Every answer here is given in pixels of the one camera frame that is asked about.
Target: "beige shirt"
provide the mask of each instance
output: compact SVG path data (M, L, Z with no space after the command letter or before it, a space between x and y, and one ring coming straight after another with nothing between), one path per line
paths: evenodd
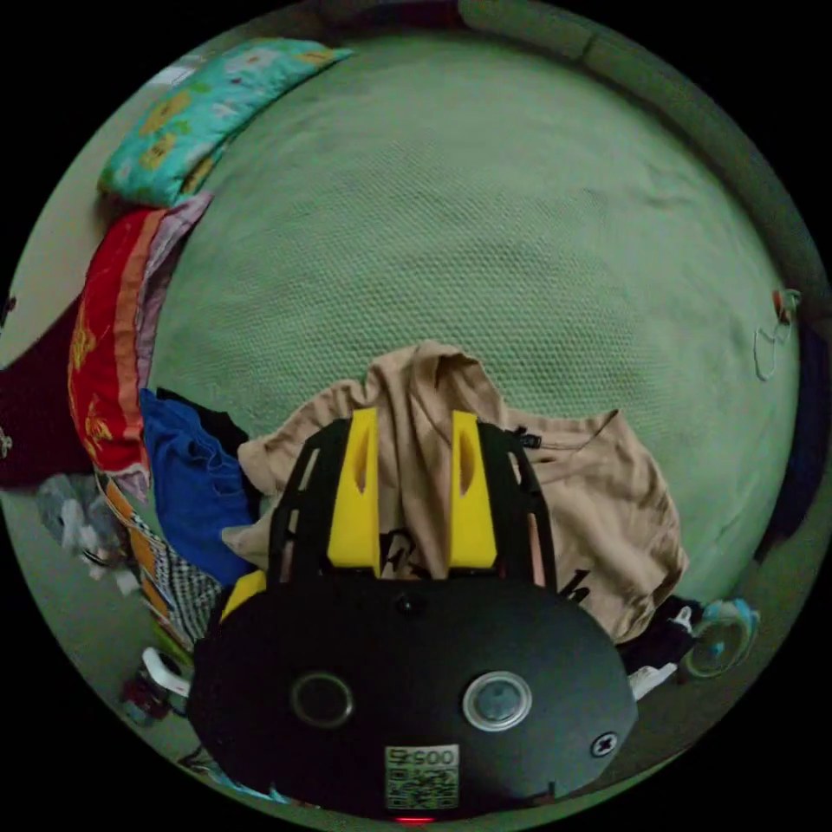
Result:
M271 513L303 443L363 407L378 410L382 578L447 575L453 410L540 438L526 453L549 507L558 589L615 642L639 635L683 575L667 485L621 413L547 419L513 410L477 361L432 341L382 355L364 384L339 381L276 432L240 446L244 473L274 502L254 525L223 530L232 550L268 567Z

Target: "teal pillowcase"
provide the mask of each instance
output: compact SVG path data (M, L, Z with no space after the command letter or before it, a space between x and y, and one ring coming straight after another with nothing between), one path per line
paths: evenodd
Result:
M184 202L255 115L352 54L285 38L257 38L230 49L147 111L105 165L99 189L151 207Z

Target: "yellow bracket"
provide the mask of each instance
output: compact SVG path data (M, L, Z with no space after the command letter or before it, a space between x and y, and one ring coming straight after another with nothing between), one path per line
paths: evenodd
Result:
M228 596L228 601L225 603L225 609L220 616L220 622L224 621L225 616L234 612L245 601L258 592L263 592L266 589L266 573L261 569L257 572L250 572L248 575L243 575L237 583L234 584L234 589Z
M335 498L329 562L381 577L379 539L379 420L374 407L356 410Z
M497 540L479 442L477 417L453 412L449 569L491 569Z

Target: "bed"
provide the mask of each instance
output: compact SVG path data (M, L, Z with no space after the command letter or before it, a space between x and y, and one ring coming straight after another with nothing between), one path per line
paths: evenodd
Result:
M470 31L346 45L205 181L149 387L254 436L378 354L459 345L514 407L621 408L679 510L677 592L728 592L777 500L799 362L794 339L755 373L783 283L744 209L647 110L550 55Z

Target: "qr code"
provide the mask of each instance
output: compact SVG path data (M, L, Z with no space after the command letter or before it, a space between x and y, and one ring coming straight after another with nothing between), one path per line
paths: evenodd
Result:
M459 801L458 750L387 749L389 809L455 809Z

